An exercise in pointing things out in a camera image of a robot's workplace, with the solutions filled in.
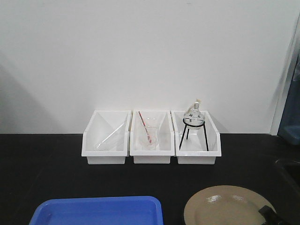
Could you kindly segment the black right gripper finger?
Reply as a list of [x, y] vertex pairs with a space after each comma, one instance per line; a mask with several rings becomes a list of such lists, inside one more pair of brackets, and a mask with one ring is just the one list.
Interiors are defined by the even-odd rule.
[[286, 225], [283, 220], [271, 207], [264, 205], [258, 211], [265, 219], [264, 225]]

